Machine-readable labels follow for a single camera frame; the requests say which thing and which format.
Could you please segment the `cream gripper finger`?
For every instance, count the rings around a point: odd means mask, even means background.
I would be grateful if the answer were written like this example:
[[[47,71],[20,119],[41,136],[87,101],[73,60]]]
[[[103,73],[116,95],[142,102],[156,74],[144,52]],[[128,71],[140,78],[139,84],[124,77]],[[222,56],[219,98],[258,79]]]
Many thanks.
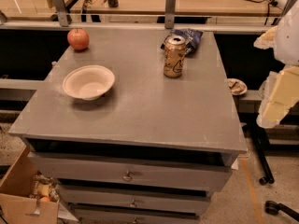
[[[264,83],[257,124],[262,128],[279,125],[298,102],[299,66],[286,65],[278,73],[270,72]]]
[[[277,27],[274,26],[260,35],[253,43],[257,49],[271,49],[274,47],[274,37]]]

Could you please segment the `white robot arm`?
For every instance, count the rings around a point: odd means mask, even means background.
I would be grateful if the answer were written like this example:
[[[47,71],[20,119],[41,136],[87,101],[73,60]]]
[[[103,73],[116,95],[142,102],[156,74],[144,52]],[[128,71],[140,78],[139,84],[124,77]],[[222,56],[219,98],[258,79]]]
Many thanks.
[[[284,64],[278,73],[269,73],[257,118],[260,127],[273,128],[299,102],[299,1],[277,26],[259,36],[253,46],[272,48],[275,59]]]

